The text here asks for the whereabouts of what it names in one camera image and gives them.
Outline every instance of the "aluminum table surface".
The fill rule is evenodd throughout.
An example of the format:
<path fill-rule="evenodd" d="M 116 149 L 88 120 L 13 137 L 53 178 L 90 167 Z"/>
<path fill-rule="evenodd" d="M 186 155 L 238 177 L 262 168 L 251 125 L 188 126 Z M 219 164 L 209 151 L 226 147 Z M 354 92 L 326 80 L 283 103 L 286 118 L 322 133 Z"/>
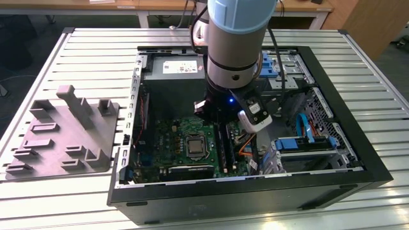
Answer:
<path fill-rule="evenodd" d="M 330 207 L 302 212 L 210 219 L 150 226 L 157 229 L 358 229 L 409 227 L 407 102 L 347 35 L 337 31 L 275 30 L 278 45 L 309 46 L 391 172 L 394 180 Z M 61 104 L 60 84 L 76 87 L 89 103 L 110 98 L 126 107 L 138 46 L 189 46 L 186 30 L 76 29 L 62 34 L 0 141 L 0 179 L 22 140 L 33 99 Z M 265 45 L 271 45 L 265 37 Z M 125 109 L 118 117 L 125 117 Z M 117 121 L 121 130 L 124 121 Z M 121 133 L 114 142 L 120 143 Z M 110 170 L 58 179 L 0 183 L 0 229 L 132 229 L 106 206 Z"/>

